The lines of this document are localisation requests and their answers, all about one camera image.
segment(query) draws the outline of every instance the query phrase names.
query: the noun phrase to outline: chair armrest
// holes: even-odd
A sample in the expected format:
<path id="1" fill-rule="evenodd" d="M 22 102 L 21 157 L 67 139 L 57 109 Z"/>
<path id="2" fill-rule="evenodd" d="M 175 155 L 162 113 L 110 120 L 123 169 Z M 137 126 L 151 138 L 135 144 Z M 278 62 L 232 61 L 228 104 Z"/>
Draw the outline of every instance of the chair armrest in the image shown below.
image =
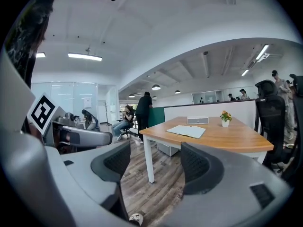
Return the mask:
<path id="1" fill-rule="evenodd" d="M 88 131 L 69 126 L 63 126 L 62 129 L 71 132 L 70 144 L 73 147 L 106 146 L 113 140 L 113 135 L 109 132 Z"/>

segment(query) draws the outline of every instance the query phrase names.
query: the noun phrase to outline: wooden floor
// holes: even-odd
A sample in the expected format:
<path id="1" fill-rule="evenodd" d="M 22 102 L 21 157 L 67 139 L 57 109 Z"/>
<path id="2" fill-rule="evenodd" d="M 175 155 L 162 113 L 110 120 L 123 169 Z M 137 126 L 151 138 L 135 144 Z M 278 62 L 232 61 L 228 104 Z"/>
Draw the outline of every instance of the wooden floor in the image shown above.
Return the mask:
<path id="1" fill-rule="evenodd" d="M 121 180 L 122 195 L 128 215 L 141 213 L 143 226 L 157 226 L 172 212 L 182 197 L 185 183 L 180 154 L 169 157 L 151 146 L 155 182 L 148 181 L 144 146 L 131 137 L 131 161 Z"/>

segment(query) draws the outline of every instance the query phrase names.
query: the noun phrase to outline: ceiling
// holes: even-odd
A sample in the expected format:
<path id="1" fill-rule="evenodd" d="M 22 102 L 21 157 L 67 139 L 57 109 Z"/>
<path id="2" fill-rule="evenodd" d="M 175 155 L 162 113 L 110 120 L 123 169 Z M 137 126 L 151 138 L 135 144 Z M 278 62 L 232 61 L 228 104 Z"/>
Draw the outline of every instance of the ceiling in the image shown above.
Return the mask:
<path id="1" fill-rule="evenodd" d="M 176 63 L 153 71 L 148 77 L 140 79 L 121 91 L 119 99 L 129 99 L 130 94 L 138 94 L 132 99 L 139 99 L 139 94 L 144 94 L 145 91 L 149 91 L 152 94 L 151 96 L 163 97 L 160 93 L 161 89 L 158 91 L 152 90 L 154 84 L 160 85 L 163 89 L 173 87 L 175 90 L 182 92 L 182 83 L 185 81 L 235 74 L 241 76 L 250 62 L 258 56 L 264 44 L 237 42 L 233 46 L 217 46 L 207 51 L 207 55 L 204 55 L 205 51 L 200 51 Z M 251 70 L 261 68 L 262 65 L 271 63 L 273 60 L 281 59 L 286 49 L 287 43 L 269 44 L 266 53 L 269 53 L 270 56 L 260 63 L 256 63 Z"/>
<path id="2" fill-rule="evenodd" d="M 170 17 L 226 0 L 55 0 L 36 72 L 123 73 L 131 48 Z M 101 56 L 102 62 L 76 60 L 68 52 Z"/>

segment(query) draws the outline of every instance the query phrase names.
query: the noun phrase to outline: poster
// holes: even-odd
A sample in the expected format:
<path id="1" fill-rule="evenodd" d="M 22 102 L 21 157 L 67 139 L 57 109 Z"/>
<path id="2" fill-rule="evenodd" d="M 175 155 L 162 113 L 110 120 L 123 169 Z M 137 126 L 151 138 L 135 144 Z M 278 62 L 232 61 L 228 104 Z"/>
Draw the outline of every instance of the poster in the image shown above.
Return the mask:
<path id="1" fill-rule="evenodd" d="M 91 108 L 91 97 L 84 98 L 84 108 Z"/>

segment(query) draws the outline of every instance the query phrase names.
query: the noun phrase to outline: white table frame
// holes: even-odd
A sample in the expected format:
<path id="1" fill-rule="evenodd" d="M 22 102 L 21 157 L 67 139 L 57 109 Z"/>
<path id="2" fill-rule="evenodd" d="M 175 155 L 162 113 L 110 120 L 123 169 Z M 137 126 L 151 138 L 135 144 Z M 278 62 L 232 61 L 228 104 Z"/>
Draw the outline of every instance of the white table frame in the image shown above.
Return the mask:
<path id="1" fill-rule="evenodd" d="M 149 137 L 146 135 L 143 135 L 144 140 L 144 152 L 145 152 L 145 161 L 146 161 L 146 167 L 147 167 L 147 175 L 148 180 L 150 183 L 153 183 L 155 181 L 154 175 L 153 175 L 153 167 L 152 167 L 152 149 L 151 149 L 151 141 L 155 141 L 167 146 L 171 146 L 174 148 L 181 149 L 180 145 L 172 144 L 164 140 L 155 139 L 153 137 Z M 264 158 L 266 156 L 267 151 L 261 151 L 261 152 L 251 152 L 251 153 L 241 153 L 242 155 L 256 158 L 257 161 L 262 164 L 264 161 Z"/>

